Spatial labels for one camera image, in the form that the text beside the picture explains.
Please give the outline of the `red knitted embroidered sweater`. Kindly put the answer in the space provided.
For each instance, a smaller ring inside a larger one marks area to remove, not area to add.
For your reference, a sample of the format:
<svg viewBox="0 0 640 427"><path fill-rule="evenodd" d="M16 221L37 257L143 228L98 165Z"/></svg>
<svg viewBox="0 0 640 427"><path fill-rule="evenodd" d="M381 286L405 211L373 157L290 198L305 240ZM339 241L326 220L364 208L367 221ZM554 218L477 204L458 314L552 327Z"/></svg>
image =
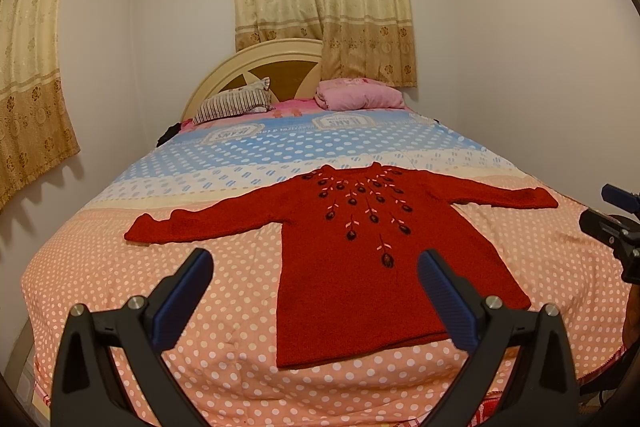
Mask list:
<svg viewBox="0 0 640 427"><path fill-rule="evenodd" d="M442 340L445 326L418 280L435 249L482 296L530 301L496 248L459 212L466 204L553 209L541 187L507 190L456 176L373 164L322 166L167 219L141 215L130 243L193 243L277 223L281 275L277 365L303 369Z"/></svg>

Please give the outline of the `pink bed sheet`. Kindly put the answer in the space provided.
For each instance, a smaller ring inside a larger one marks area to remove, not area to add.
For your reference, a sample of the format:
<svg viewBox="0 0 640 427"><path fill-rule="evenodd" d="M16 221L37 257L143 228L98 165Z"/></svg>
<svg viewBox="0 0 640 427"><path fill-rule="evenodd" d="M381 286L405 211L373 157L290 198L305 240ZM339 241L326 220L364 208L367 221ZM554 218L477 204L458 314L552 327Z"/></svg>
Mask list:
<svg viewBox="0 0 640 427"><path fill-rule="evenodd" d="M249 113L241 116L220 118L211 121L206 121L204 124L194 124L189 119L181 125L181 133L193 132L195 130L209 129L216 127L229 127L236 124L248 124L264 119L280 119L280 118L293 118L302 117L305 115L314 115L322 113L323 109L314 101L313 98L296 98L295 100L288 100L273 104L270 110L266 113Z"/></svg>

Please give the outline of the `striped pillow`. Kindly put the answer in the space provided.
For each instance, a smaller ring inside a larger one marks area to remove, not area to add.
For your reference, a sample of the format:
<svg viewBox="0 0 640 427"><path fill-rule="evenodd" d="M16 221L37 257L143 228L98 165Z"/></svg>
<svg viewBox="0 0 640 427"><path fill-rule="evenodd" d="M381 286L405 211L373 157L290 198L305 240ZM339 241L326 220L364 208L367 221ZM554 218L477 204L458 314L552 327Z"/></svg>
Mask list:
<svg viewBox="0 0 640 427"><path fill-rule="evenodd" d="M206 98L198 106L193 124L222 118L266 113L271 109L270 78L265 77L241 88L234 88Z"/></svg>

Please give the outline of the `cream wooden headboard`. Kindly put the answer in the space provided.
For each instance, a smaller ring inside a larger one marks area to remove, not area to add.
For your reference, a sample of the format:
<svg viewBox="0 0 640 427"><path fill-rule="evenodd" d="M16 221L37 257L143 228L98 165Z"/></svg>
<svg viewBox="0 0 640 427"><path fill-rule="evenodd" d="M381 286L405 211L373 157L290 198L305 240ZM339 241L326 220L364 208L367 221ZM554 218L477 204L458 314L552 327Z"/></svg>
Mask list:
<svg viewBox="0 0 640 427"><path fill-rule="evenodd" d="M216 66L195 89L181 120L192 118L206 98L220 91L270 78L274 103L313 98L320 82L322 41L306 38L271 40L249 46Z"/></svg>

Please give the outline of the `beige side window curtain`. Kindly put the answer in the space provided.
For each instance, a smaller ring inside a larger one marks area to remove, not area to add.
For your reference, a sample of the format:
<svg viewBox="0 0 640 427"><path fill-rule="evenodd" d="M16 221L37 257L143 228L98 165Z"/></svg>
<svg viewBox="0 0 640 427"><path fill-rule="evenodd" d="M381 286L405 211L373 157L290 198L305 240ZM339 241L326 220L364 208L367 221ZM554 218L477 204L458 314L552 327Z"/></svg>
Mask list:
<svg viewBox="0 0 640 427"><path fill-rule="evenodd" d="M61 0L1 0L1 204L79 153L58 60Z"/></svg>

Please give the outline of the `dark object beside bed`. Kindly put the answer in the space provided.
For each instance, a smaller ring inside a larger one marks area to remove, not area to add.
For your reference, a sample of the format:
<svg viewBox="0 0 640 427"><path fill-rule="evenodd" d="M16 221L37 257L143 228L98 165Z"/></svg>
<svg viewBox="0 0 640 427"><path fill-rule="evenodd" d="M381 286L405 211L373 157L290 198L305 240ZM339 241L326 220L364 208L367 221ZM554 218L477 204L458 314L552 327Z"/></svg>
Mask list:
<svg viewBox="0 0 640 427"><path fill-rule="evenodd" d="M163 144L165 144L167 141L169 141L175 135L177 135L180 132L180 130L181 130L180 122L177 122L177 124L173 124L172 126L167 128L166 131L158 138L156 142L156 147L160 147Z"/></svg>

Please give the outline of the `beige window curtain right panel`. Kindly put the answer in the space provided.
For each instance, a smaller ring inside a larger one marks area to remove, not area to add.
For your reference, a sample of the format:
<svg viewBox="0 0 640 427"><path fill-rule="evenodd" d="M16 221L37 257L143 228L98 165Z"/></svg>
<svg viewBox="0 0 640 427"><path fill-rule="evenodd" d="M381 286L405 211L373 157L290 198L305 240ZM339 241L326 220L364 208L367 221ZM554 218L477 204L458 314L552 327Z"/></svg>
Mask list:
<svg viewBox="0 0 640 427"><path fill-rule="evenodd" d="M321 77L416 87L410 0L324 0Z"/></svg>

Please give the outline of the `pink pillow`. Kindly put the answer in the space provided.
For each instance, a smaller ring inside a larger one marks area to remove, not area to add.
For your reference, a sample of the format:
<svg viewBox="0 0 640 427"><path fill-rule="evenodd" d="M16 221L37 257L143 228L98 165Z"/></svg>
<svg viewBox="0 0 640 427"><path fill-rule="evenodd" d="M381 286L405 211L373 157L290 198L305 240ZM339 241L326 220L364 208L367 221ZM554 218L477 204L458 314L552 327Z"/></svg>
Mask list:
<svg viewBox="0 0 640 427"><path fill-rule="evenodd" d="M321 108L334 112L405 107L400 91L378 80L363 77L321 80L314 99Z"/></svg>

